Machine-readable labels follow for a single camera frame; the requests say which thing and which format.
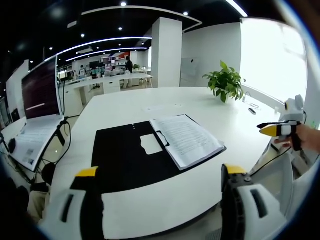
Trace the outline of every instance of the potted plant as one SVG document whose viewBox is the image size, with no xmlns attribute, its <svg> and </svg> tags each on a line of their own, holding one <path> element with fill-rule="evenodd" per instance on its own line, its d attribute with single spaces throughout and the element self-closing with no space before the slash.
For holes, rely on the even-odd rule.
<svg viewBox="0 0 320 240">
<path fill-rule="evenodd" d="M 133 69 L 140 69 L 140 65 L 135 64 L 135 65 L 133 66 Z"/>
<path fill-rule="evenodd" d="M 221 71 L 210 72 L 205 74 L 203 78 L 209 79 L 208 87 L 213 92 L 213 95 L 218 97 L 223 103 L 226 103 L 228 98 L 235 98 L 235 101 L 244 96 L 244 91 L 241 87 L 241 77 L 233 67 L 228 67 L 223 61 L 220 61 Z"/>
</svg>

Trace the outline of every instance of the black folder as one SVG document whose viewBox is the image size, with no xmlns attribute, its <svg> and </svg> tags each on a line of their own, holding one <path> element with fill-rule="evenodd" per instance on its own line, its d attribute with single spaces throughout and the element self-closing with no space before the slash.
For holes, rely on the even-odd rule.
<svg viewBox="0 0 320 240">
<path fill-rule="evenodd" d="M 161 152 L 148 155 L 141 146 L 141 136 L 154 135 Z M 149 121 L 98 130 L 95 135 L 92 167 L 99 166 L 99 188 L 102 194 L 116 193 L 148 185 L 183 174 L 197 165 L 180 171 L 168 154 Z"/>
</svg>

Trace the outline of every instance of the white cabinet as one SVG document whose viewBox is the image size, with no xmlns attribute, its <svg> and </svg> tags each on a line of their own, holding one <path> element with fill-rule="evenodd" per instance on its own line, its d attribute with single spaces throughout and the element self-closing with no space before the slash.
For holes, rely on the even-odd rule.
<svg viewBox="0 0 320 240">
<path fill-rule="evenodd" d="M 120 92 L 120 81 L 106 81 L 103 83 L 103 93 L 104 94 L 112 94 Z"/>
<path fill-rule="evenodd" d="M 77 89 L 68 89 L 65 88 L 64 93 L 63 89 L 60 89 L 60 100 L 61 100 L 61 109 L 63 111 L 65 104 L 65 117 L 72 117 L 80 115 L 84 109 L 80 92 Z"/>
</svg>

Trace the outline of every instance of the ceiling light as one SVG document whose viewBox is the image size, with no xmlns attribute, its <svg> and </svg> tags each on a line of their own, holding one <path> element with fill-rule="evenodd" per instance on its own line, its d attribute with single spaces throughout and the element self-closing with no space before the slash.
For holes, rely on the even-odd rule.
<svg viewBox="0 0 320 240">
<path fill-rule="evenodd" d="M 248 14 L 234 0 L 225 0 L 225 1 L 228 4 L 230 4 L 235 10 L 237 10 L 242 17 L 248 17 Z"/>
<path fill-rule="evenodd" d="M 129 36 L 129 37 L 116 37 L 116 38 L 108 38 L 108 39 L 103 39 L 103 40 L 98 40 L 98 41 L 91 41 L 91 42 L 87 42 L 87 43 L 84 43 L 84 44 L 81 44 L 81 45 L 78 45 L 78 46 L 71 47 L 71 48 L 69 48 L 67 50 L 61 51 L 57 55 L 64 54 L 64 53 L 69 52 L 71 50 L 78 49 L 78 48 L 81 48 L 81 47 L 84 47 L 84 46 L 88 46 L 88 45 L 92 45 L 92 44 L 98 44 L 98 43 L 103 43 L 103 42 L 108 42 L 108 41 L 116 41 L 116 40 L 128 40 L 128 39 L 147 39 L 147 40 L 151 40 L 152 37 Z"/>
<path fill-rule="evenodd" d="M 76 57 L 73 57 L 73 58 L 70 58 L 68 60 L 66 60 L 66 62 L 69 62 L 69 61 L 72 61 L 72 60 L 75 60 L 75 59 L 79 59 L 79 58 L 83 58 L 85 56 L 89 56 L 89 55 L 92 55 L 92 54 L 101 54 L 101 53 L 106 53 L 106 52 L 113 52 L 113 51 L 120 51 L 120 50 L 139 50 L 139 49 L 143 49 L 143 50 L 146 50 L 148 49 L 147 47 L 126 47 L 126 48 L 116 48 L 116 49 L 109 49 L 109 50 L 103 50 L 103 51 L 96 51 L 96 52 L 91 52 L 91 53 L 88 53 L 88 54 L 83 54 L 81 56 L 76 56 Z"/>
</svg>

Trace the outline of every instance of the window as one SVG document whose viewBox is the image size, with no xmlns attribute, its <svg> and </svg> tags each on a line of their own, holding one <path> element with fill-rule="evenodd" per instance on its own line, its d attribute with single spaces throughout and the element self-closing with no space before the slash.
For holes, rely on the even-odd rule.
<svg viewBox="0 0 320 240">
<path fill-rule="evenodd" d="M 244 18 L 240 75 L 248 87 L 281 102 L 299 94 L 305 99 L 307 60 L 299 33 L 275 21 Z"/>
<path fill-rule="evenodd" d="M 151 69 L 151 61 L 152 61 L 152 46 L 149 48 L 149 51 L 148 51 L 148 69 Z"/>
</svg>

